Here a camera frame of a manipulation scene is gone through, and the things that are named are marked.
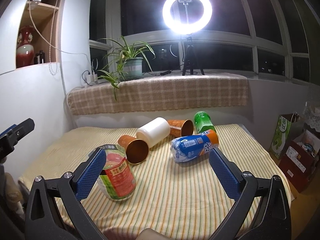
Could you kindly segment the red green label cut bottle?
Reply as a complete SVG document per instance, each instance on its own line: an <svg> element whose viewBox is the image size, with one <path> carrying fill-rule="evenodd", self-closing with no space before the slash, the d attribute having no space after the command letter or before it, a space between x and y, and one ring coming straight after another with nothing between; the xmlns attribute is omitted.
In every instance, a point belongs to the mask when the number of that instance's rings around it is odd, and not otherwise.
<svg viewBox="0 0 320 240"><path fill-rule="evenodd" d="M112 200L129 198L136 188L136 179L127 161L124 148L120 145L99 146L106 153L106 162L97 179L99 188Z"/></svg>

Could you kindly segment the white lace cloth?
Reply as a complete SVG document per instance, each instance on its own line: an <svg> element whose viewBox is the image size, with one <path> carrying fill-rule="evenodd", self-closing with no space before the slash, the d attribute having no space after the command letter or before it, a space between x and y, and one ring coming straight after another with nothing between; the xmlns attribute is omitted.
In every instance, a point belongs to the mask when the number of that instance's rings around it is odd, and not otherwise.
<svg viewBox="0 0 320 240"><path fill-rule="evenodd" d="M320 132L320 105L319 101L307 101L303 111L305 123L312 129Z"/></svg>

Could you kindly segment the black tripod stand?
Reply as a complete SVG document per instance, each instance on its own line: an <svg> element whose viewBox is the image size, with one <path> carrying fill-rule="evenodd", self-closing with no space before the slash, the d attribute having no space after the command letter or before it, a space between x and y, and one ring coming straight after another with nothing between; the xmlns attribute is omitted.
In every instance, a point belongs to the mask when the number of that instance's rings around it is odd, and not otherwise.
<svg viewBox="0 0 320 240"><path fill-rule="evenodd" d="M182 68L182 75L185 76L187 70L190 71L190 75L194 74L194 69L198 67L198 58L195 53L193 40L191 35L186 36L187 39L187 50L185 52L184 64Z"/></svg>

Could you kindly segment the red white ceramic vase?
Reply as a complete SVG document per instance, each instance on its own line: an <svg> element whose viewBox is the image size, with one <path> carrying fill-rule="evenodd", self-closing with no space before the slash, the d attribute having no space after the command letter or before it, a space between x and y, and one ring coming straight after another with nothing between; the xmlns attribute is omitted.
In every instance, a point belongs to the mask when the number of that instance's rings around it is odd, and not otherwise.
<svg viewBox="0 0 320 240"><path fill-rule="evenodd" d="M18 33L16 48L16 68L31 65L34 58L33 40L34 28L30 25L23 26Z"/></svg>

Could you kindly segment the near orange paper cup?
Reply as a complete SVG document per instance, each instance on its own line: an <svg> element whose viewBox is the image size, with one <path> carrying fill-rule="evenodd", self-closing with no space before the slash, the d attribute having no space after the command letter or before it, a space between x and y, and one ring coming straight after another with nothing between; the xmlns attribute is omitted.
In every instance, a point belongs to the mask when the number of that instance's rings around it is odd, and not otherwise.
<svg viewBox="0 0 320 240"><path fill-rule="evenodd" d="M142 139L122 135L118 139L118 144L125 149L126 157L133 165L142 163L149 154L149 146Z"/></svg>

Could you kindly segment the striped yellow table cloth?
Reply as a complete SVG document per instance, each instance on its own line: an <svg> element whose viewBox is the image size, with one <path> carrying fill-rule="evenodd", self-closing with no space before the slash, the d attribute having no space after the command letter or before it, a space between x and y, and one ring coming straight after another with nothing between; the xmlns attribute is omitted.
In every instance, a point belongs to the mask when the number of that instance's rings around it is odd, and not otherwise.
<svg viewBox="0 0 320 240"><path fill-rule="evenodd" d="M43 151L18 181L32 187L36 176L59 178L88 158L99 146L116 144L134 128L81 127L65 133ZM208 155L176 163L171 137L154 146L142 163L132 167L136 188L124 200L111 200L95 184L82 201L99 230L109 239L135 239L151 228L173 239L208 239L234 204L209 164Z"/></svg>

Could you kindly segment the red cardboard box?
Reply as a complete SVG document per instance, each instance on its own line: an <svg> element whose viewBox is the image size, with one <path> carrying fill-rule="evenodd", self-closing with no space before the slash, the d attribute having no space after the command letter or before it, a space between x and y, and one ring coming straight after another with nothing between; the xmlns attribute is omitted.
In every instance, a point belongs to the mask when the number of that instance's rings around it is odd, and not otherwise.
<svg viewBox="0 0 320 240"><path fill-rule="evenodd" d="M305 130L291 140L279 167L294 188L303 192L312 179L319 164L319 138Z"/></svg>

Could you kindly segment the orange paper cup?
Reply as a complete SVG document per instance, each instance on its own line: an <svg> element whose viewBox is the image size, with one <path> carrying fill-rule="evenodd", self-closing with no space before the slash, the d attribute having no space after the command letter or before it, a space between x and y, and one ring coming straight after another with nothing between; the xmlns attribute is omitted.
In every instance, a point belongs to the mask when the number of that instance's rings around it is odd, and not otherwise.
<svg viewBox="0 0 320 240"><path fill-rule="evenodd" d="M142 139L122 135L118 139L118 144L125 149L126 157L133 165L142 163L149 154L149 146Z"/></svg>
<svg viewBox="0 0 320 240"><path fill-rule="evenodd" d="M170 135L173 137L185 137L193 135L194 126L191 120L168 120Z"/></svg>

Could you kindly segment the green white paper bag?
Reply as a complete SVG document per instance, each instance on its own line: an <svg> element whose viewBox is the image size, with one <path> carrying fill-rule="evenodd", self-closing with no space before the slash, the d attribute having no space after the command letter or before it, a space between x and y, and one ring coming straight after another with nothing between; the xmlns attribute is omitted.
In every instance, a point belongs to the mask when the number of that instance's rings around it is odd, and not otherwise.
<svg viewBox="0 0 320 240"><path fill-rule="evenodd" d="M304 119L298 113L280 115L269 151L281 159L291 140L303 131Z"/></svg>

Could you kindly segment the wooden wall shelf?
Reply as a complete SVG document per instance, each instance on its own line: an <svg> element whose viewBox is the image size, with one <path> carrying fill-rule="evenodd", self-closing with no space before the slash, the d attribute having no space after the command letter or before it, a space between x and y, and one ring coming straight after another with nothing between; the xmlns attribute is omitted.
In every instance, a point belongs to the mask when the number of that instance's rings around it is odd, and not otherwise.
<svg viewBox="0 0 320 240"><path fill-rule="evenodd" d="M34 57L42 50L46 57L45 63L57 62L60 59L57 48L61 10L62 0L27 0L25 3L19 30L26 25L34 28L31 42L34 46Z"/></svg>

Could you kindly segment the plaid beige sill cloth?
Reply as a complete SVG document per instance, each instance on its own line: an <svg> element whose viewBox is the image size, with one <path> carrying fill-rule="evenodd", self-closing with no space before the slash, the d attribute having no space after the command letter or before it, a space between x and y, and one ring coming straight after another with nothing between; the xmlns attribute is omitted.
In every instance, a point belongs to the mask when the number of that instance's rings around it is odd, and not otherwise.
<svg viewBox="0 0 320 240"><path fill-rule="evenodd" d="M67 103L73 115L158 112L210 107L245 106L248 79L241 75L145 77L70 91Z"/></svg>

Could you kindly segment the blue orange cut bottle cup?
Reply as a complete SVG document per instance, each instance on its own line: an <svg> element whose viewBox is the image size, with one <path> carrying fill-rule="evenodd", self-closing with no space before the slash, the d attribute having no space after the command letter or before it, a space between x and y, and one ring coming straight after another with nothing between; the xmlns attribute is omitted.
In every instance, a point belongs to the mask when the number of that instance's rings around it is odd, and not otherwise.
<svg viewBox="0 0 320 240"><path fill-rule="evenodd" d="M209 153L218 146L219 138L217 133L209 129L200 134L173 139L170 151L176 163L185 163Z"/></svg>

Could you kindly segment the white power strip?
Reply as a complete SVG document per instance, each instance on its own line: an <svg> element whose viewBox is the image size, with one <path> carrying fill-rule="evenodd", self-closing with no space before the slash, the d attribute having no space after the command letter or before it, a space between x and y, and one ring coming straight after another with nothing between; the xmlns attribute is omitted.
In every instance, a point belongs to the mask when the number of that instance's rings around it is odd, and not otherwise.
<svg viewBox="0 0 320 240"><path fill-rule="evenodd" d="M81 74L82 80L85 83L86 87L95 86L98 84L98 76L97 74L91 74L88 70L84 71Z"/></svg>

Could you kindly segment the green potted spider plant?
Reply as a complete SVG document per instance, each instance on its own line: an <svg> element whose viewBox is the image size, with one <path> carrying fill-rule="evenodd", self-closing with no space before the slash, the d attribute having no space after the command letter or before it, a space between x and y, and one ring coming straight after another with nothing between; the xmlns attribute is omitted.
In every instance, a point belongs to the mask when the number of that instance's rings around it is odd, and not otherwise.
<svg viewBox="0 0 320 240"><path fill-rule="evenodd" d="M100 74L100 78L108 81L113 87L113 96L117 101L117 90L120 90L120 83L126 81L127 72L124 70L129 65L130 61L145 60L149 70L153 71L149 60L146 57L145 52L148 51L153 55L153 59L156 58L156 54L152 47L144 41L136 41L129 45L124 36L121 36L121 41L114 40L112 38L101 38L113 42L117 45L111 49L105 57L112 57L112 60L102 68L98 69L97 72Z"/></svg>

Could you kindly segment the green cut bottle cup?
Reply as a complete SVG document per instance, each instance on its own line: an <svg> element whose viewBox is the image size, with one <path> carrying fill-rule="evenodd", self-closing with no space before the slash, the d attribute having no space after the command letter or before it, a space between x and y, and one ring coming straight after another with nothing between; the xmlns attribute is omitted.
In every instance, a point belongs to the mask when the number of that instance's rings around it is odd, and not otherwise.
<svg viewBox="0 0 320 240"><path fill-rule="evenodd" d="M196 133L202 133L209 129L216 131L210 116L204 111L199 111L194 115L194 126Z"/></svg>

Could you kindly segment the white plastic cup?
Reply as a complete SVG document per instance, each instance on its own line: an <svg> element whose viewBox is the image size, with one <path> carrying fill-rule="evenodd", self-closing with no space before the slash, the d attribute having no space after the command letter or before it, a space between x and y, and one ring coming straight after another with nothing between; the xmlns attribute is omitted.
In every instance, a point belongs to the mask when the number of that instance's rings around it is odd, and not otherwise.
<svg viewBox="0 0 320 240"><path fill-rule="evenodd" d="M165 139L170 134L167 120L157 117L136 131L136 138L144 140L149 148Z"/></svg>

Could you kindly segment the small dark bottle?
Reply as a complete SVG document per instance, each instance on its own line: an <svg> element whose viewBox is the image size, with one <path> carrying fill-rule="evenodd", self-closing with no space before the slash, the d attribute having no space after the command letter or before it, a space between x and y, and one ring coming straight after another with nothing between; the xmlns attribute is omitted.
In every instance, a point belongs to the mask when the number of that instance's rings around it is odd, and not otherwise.
<svg viewBox="0 0 320 240"><path fill-rule="evenodd" d="M46 62L45 53L41 50L35 54L34 64L44 64Z"/></svg>

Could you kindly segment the far orange paper cup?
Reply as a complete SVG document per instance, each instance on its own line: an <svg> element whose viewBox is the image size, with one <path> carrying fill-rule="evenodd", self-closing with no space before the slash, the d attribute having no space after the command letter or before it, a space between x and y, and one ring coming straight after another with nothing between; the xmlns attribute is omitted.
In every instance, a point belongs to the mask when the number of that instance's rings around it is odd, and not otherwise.
<svg viewBox="0 0 320 240"><path fill-rule="evenodd" d="M193 135L194 126L191 120L168 120L170 135L173 137L185 137Z"/></svg>

